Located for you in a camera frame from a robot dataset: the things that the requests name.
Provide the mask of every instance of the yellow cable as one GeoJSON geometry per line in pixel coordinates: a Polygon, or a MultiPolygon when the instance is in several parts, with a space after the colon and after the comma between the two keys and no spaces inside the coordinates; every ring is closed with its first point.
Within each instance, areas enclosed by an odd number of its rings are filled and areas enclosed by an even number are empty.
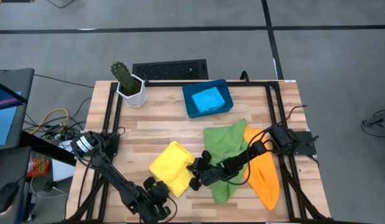
{"type": "Polygon", "coordinates": [[[62,128],[61,128],[60,131],[59,131],[59,132],[61,132],[61,131],[64,129],[64,126],[67,124],[67,121],[68,121],[68,119],[69,119],[69,114],[68,114],[68,111],[67,111],[67,110],[65,110],[65,109],[63,109],[63,108],[58,108],[58,109],[55,109],[55,110],[52,110],[52,111],[48,112],[48,113],[44,116],[43,120],[40,122],[40,124],[38,125],[38,127],[36,127],[33,131],[29,132],[29,134],[34,134],[34,133],[36,133],[36,131],[39,130],[39,128],[42,126],[42,124],[44,124],[44,121],[45,121],[45,120],[46,120],[52,113],[55,113],[55,112],[57,112],[57,111],[63,111],[63,112],[65,112],[65,114],[67,115],[67,119],[65,119],[64,123],[62,124],[62,128]]]}

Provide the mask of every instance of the blue plastic bin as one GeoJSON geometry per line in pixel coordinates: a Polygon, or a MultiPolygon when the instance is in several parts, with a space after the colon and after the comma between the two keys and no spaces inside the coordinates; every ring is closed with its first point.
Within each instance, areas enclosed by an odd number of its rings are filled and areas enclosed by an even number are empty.
{"type": "Polygon", "coordinates": [[[224,113],[231,110],[233,107],[232,98],[230,95],[229,87],[227,86],[227,82],[225,80],[214,80],[210,82],[203,82],[203,83],[197,83],[197,84],[190,84],[190,85],[184,85],[183,86],[183,95],[184,95],[184,101],[186,102],[186,109],[187,114],[190,118],[198,118],[201,116],[207,116],[217,113],[224,113]],[[199,93],[200,91],[206,90],[208,88],[216,87],[219,93],[222,95],[224,99],[224,106],[222,108],[212,110],[212,111],[205,111],[203,113],[200,113],[193,101],[193,94],[199,93]]]}

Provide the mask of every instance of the wooden tabletop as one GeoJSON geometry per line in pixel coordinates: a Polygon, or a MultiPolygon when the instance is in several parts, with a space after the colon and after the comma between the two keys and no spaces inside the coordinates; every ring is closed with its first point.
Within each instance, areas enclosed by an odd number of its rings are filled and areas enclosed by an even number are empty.
{"type": "MultiPolygon", "coordinates": [[[[97,132],[102,130],[110,84],[109,81],[96,82],[86,129],[97,132]]],[[[118,155],[114,158],[113,165],[127,180],[143,185],[143,181],[152,176],[148,166],[171,141],[178,141],[194,156],[199,157],[204,150],[204,128],[228,126],[242,118],[247,120],[247,125],[251,128],[267,128],[271,125],[264,87],[230,86],[229,89],[234,107],[228,113],[202,118],[188,118],[180,86],[148,87],[146,90],[148,98],[141,108],[128,108],[126,103],[122,103],[119,126],[125,127],[126,133],[120,138],[118,155]]],[[[280,81],[280,91],[286,115],[294,106],[302,104],[296,82],[280,81]]],[[[275,93],[272,94],[275,110],[278,111],[275,93]]],[[[112,127],[116,98],[117,94],[113,101],[109,127],[112,127]]],[[[305,114],[301,108],[294,111],[288,125],[294,130],[307,128],[305,114]]],[[[180,198],[173,197],[178,205],[178,213],[173,222],[288,221],[278,159],[275,156],[273,159],[278,170],[281,191],[278,203],[272,211],[264,207],[249,184],[240,186],[232,198],[224,204],[214,203],[210,188],[201,187],[199,191],[188,189],[180,198]]],[[[295,159],[302,190],[322,214],[330,216],[317,164],[307,156],[295,156],[295,159]]],[[[77,209],[84,172],[85,167],[78,162],[67,202],[67,217],[72,216],[77,209]]],[[[90,170],[83,188],[82,201],[90,191],[92,179],[93,171],[90,170]]],[[[295,216],[298,217],[296,196],[293,191],[291,193],[295,216]]],[[[100,197],[101,192],[96,199],[94,218],[98,217],[100,197]]],[[[167,202],[166,205],[172,212],[174,211],[172,202],[167,202]]],[[[104,222],[139,222],[138,215],[132,215],[128,211],[122,204],[118,192],[111,185],[104,222]]]]}

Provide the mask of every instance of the green cloth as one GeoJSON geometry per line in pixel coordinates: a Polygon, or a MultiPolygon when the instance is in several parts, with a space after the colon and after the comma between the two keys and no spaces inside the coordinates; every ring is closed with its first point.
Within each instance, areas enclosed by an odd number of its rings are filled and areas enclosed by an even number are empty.
{"type": "MultiPolygon", "coordinates": [[[[244,131],[247,122],[242,119],[236,124],[222,128],[206,128],[204,130],[205,149],[212,155],[211,164],[224,160],[225,158],[239,155],[247,149],[247,143],[244,141],[244,131]]],[[[241,183],[246,166],[238,175],[230,180],[232,183],[241,183]]],[[[223,181],[217,181],[211,184],[212,196],[216,203],[227,202],[235,190],[236,185],[223,181]]]]}

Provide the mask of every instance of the potted cactus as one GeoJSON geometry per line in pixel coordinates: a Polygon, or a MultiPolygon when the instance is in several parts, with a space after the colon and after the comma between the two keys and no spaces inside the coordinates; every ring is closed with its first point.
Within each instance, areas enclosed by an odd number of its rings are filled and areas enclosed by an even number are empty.
{"type": "Polygon", "coordinates": [[[126,65],[122,62],[115,62],[111,66],[113,76],[119,81],[117,92],[132,108],[139,108],[147,100],[144,81],[137,76],[130,74],[126,65]]]}

